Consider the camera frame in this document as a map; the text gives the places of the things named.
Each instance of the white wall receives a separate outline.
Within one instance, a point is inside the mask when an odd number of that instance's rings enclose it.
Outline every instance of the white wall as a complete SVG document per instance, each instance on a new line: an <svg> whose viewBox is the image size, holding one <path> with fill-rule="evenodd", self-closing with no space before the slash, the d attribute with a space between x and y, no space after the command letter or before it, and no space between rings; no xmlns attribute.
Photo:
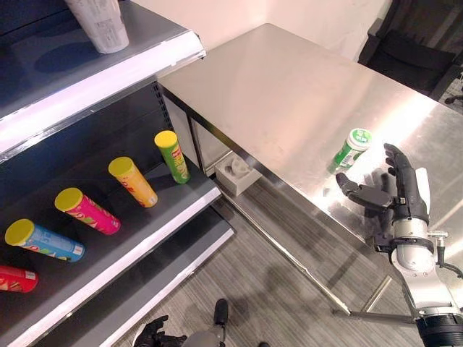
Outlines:
<svg viewBox="0 0 463 347"><path fill-rule="evenodd" d="M367 31L391 0L268 0L268 22L358 60Z"/></svg>
<svg viewBox="0 0 463 347"><path fill-rule="evenodd" d="M210 50L266 22L268 0L135 0L193 29Z"/></svg>
<svg viewBox="0 0 463 347"><path fill-rule="evenodd" d="M247 31L272 23L356 61L368 28L387 13L391 0L135 0L180 25L193 29L206 50ZM185 114L168 104L185 154L195 152ZM200 141L205 165L227 149L204 129Z"/></svg>

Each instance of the floor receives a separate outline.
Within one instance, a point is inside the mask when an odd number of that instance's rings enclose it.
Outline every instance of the floor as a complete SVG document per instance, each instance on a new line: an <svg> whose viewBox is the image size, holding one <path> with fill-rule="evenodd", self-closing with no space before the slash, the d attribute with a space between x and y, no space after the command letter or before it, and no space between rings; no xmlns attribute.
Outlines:
<svg viewBox="0 0 463 347"><path fill-rule="evenodd" d="M352 309L359 309L383 278L357 251L320 232L313 222L261 179L237 201ZM211 326L219 298L230 305L227 347L421 346L413 326L380 325L334 316L328 301L224 200L217 210L236 231L194 276L142 321L168 314L168 335L189 335ZM376 312L406 314L394 282ZM131 346L139 325L115 346Z"/></svg>
<svg viewBox="0 0 463 347"><path fill-rule="evenodd" d="M451 108L452 110L463 114L463 100L455 100L451 104L446 104L445 100L447 98L450 98L455 95L461 95L463 94L462 91L463 88L463 74L462 78L456 78L447 88L446 92L442 95L441 99L439 100L439 103Z"/></svg>

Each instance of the cable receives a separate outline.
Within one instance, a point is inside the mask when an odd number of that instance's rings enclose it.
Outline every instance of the cable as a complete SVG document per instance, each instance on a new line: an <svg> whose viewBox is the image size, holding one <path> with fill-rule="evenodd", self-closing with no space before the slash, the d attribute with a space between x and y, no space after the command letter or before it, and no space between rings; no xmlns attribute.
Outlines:
<svg viewBox="0 0 463 347"><path fill-rule="evenodd" d="M450 271L453 271L456 273L456 276L458 278L461 278L463 280L463 271L461 271L458 267L455 265L449 264L447 262L444 262L444 255L445 255L445 246L437 246L437 265L439 265L440 268L444 268Z"/></svg>

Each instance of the white box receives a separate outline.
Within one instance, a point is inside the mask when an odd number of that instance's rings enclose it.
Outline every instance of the white box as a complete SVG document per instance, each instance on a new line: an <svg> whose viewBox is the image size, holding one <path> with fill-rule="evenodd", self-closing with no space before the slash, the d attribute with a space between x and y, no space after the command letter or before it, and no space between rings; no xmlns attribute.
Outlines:
<svg viewBox="0 0 463 347"><path fill-rule="evenodd" d="M215 166L216 177L235 197L262 175L233 153Z"/></svg>

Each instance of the blue can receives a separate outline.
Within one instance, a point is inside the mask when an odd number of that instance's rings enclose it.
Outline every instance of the blue can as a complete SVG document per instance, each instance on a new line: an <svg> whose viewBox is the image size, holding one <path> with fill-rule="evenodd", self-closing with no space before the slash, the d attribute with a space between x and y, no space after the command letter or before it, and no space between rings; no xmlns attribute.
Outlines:
<svg viewBox="0 0 463 347"><path fill-rule="evenodd" d="M85 253L85 247L54 233L28 219L19 219L10 225L5 233L5 241L11 246L18 246L49 257L76 262Z"/></svg>

